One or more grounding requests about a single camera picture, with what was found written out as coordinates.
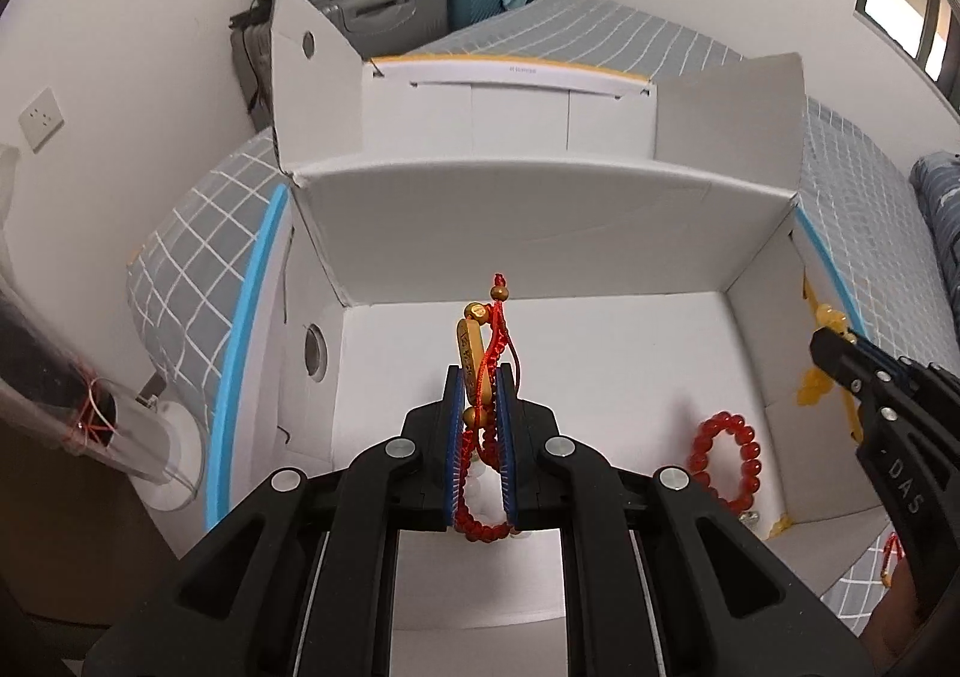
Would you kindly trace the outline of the person's hand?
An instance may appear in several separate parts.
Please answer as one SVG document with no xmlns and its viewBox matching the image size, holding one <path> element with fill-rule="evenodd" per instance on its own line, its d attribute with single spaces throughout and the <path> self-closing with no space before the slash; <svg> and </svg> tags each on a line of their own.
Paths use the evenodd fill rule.
<svg viewBox="0 0 960 677">
<path fill-rule="evenodd" d="M 919 615 L 918 594 L 906 558 L 896 565 L 890 588 L 859 640 L 877 674 L 893 669 L 898 675 L 931 675 L 929 664 L 919 656 L 928 644 L 928 624 Z"/>
</svg>

